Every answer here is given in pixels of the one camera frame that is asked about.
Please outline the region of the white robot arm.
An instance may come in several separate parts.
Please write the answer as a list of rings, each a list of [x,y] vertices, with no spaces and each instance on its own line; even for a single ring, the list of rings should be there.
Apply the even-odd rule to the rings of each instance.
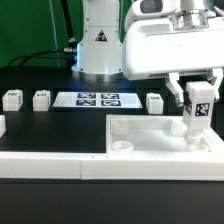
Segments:
[[[72,67],[87,79],[164,78],[184,104],[181,76],[206,73],[215,90],[223,79],[224,15],[213,0],[135,0],[119,38],[119,0],[82,0],[83,38]]]

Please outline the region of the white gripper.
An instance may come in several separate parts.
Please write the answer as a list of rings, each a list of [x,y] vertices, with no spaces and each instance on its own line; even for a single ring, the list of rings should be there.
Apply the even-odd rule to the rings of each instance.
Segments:
[[[168,73],[165,83],[178,107],[184,105],[179,73],[209,70],[218,101],[224,78],[224,18],[210,19],[205,29],[187,30],[174,30],[168,18],[137,21],[126,33],[122,60],[129,80],[162,78]]]

